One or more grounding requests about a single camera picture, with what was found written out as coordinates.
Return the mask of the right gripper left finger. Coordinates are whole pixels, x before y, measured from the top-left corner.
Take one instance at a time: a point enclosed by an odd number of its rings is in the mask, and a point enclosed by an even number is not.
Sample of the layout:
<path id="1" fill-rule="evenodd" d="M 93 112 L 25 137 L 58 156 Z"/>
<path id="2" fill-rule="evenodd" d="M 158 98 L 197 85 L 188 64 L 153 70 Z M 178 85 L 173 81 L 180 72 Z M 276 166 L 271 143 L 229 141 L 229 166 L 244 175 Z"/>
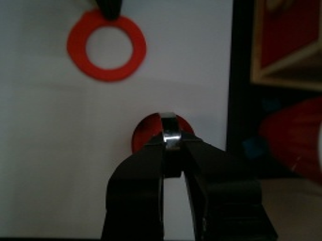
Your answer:
<path id="1" fill-rule="evenodd" d="M 117 166 L 106 185 L 100 241 L 161 241 L 162 140 L 156 135 Z"/>

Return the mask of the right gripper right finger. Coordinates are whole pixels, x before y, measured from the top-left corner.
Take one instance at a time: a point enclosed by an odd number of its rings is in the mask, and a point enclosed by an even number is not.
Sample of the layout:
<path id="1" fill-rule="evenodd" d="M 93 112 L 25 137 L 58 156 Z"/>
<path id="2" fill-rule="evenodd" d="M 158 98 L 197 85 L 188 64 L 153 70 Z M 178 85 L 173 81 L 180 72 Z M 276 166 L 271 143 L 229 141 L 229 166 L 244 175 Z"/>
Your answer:
<path id="1" fill-rule="evenodd" d="M 276 241 L 247 163 L 182 134 L 182 173 L 196 241 Z"/>

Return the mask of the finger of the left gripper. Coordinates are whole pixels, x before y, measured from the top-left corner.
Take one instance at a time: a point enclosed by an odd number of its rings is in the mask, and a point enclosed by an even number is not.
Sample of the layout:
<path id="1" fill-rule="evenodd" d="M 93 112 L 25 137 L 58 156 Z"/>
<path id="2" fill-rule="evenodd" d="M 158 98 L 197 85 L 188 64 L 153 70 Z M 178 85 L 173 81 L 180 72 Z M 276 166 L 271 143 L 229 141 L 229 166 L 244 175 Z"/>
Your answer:
<path id="1" fill-rule="evenodd" d="M 106 0 L 96 0 L 96 5 L 105 19 L 109 18 L 109 10 L 106 5 Z"/>
<path id="2" fill-rule="evenodd" d="M 121 10 L 121 2 L 122 0 L 110 0 L 109 2 L 109 10 L 110 10 L 110 19 L 116 20 L 120 16 L 120 10 Z"/>

